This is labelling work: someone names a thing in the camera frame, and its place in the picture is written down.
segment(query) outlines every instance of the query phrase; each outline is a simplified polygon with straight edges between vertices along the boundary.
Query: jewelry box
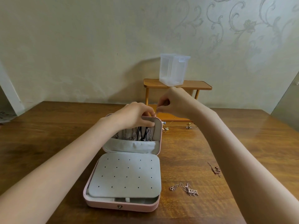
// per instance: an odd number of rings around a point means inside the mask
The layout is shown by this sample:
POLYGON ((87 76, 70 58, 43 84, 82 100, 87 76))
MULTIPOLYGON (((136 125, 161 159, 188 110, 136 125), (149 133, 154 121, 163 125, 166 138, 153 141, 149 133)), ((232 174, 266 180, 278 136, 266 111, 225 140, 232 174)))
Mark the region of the jewelry box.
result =
POLYGON ((142 118, 155 126, 142 127, 141 138, 136 135, 137 129, 127 129, 103 145, 106 154, 97 161, 83 191, 90 207, 141 212, 158 207, 161 172, 157 155, 161 150, 162 122, 157 117, 142 118))

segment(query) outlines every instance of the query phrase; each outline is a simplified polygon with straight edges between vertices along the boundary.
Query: pink jewelry box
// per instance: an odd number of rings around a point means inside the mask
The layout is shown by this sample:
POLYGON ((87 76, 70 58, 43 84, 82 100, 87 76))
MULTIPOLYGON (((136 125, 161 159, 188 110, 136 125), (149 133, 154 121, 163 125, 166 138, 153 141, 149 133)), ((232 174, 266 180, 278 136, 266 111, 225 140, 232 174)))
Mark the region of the pink jewelry box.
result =
MULTIPOLYGON (((130 141, 130 140, 121 140, 116 139, 116 135, 114 135, 111 139, 106 142, 105 145, 103 145, 103 150, 107 152, 107 154, 103 154, 100 159, 97 161, 86 185, 83 191, 83 197, 90 207, 95 208, 108 208, 108 209, 121 209, 121 210, 127 210, 127 211, 141 211, 141 212, 152 212, 154 211, 159 204, 160 200, 160 193, 161 193, 161 176, 160 176, 160 162, 157 155, 159 154, 161 150, 161 139, 162 139, 162 122, 157 117, 142 117, 143 119, 150 120, 155 122, 155 126, 152 127, 152 139, 153 141, 147 141, 147 142, 141 142, 141 141, 130 141), (129 195, 128 191, 131 187, 135 187, 135 185, 139 185, 138 183, 135 184, 135 182, 138 182, 135 180, 134 183, 127 181, 130 177, 137 178, 136 172, 134 172, 134 175, 129 176, 129 174, 124 174, 124 171, 128 171, 127 169, 128 162, 127 163, 118 163, 117 161, 119 159, 117 158, 126 158, 126 156, 133 157, 130 158, 133 162, 131 162, 132 167, 136 167, 136 165, 143 165, 146 170, 138 170, 140 173, 140 176, 142 178, 142 174, 147 171, 149 173, 150 180, 154 182, 154 185, 150 185, 150 181, 140 181, 141 185, 140 188, 144 188, 148 186, 148 189, 145 191, 139 191, 139 187, 134 188, 131 190, 131 194, 136 194, 136 198, 134 197, 106 197, 110 194, 120 194, 125 193, 129 195), (112 171, 118 171, 119 179, 116 181, 115 176, 111 175, 112 171), (105 175, 109 175, 105 180, 102 180, 105 175), (107 184, 113 185, 114 188, 110 188, 109 191, 107 191, 107 184)), ((118 132, 118 137, 122 138, 124 131, 118 132)))

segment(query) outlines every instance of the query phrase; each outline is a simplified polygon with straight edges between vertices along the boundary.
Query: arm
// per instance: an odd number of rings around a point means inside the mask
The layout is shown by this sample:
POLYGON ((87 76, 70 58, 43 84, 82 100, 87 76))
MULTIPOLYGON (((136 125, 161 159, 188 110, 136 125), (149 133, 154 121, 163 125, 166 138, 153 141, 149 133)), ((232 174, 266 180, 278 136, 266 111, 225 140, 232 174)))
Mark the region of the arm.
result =
POLYGON ((116 132, 155 123, 154 110, 133 102, 101 118, 78 139, 33 170, 0 197, 0 223, 46 223, 102 145, 116 132))
POLYGON ((198 126, 247 223, 299 223, 299 201, 253 157, 213 110, 183 89, 172 87, 161 97, 157 111, 189 118, 198 126))

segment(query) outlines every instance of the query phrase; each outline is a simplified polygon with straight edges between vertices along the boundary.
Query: wooden table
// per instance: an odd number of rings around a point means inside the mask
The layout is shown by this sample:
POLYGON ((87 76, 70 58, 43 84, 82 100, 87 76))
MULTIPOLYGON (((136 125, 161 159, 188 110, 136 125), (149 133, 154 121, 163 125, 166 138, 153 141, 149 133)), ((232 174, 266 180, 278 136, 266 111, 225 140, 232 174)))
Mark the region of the wooden table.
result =
MULTIPOLYGON (((169 88, 165 84, 161 83, 159 81, 159 79, 144 79, 143 85, 146 88, 146 91, 145 91, 145 104, 146 105, 149 105, 148 103, 149 103, 150 88, 153 88, 153 89, 169 88)), ((204 81, 188 81, 188 80, 185 80, 182 85, 178 85, 175 87, 181 87, 184 90, 196 90, 196 93, 195 93, 196 100, 198 99, 200 90, 211 90, 212 89, 212 87, 204 81)), ((157 105, 149 105, 149 106, 151 106, 156 111, 157 105)), ((174 115, 171 115, 168 113, 159 113, 157 115, 157 117, 159 117, 162 121, 190 121, 189 119, 178 118, 178 117, 175 117, 174 115)))
MULTIPOLYGON (((42 102, 0 128, 0 194, 123 105, 42 102)), ((214 109, 248 150, 299 198, 299 133, 261 110, 214 109)), ((161 153, 162 192, 152 213, 88 207, 83 188, 100 150, 61 202, 48 223, 245 223, 199 129, 168 122, 161 153), (180 188, 189 182, 199 196, 180 188)))

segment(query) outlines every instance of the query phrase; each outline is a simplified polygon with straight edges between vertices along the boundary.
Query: floral wallpaper pattern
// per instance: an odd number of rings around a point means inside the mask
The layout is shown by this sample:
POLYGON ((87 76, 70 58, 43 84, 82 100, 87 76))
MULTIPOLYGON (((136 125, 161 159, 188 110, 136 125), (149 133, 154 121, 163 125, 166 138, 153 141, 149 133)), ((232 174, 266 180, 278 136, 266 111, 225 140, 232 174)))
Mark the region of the floral wallpaper pattern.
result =
MULTIPOLYGON (((144 100, 160 53, 190 55, 210 107, 271 113, 299 70, 299 0, 3 0, 0 61, 26 108, 144 100)), ((153 90, 156 102, 163 91, 153 90)))

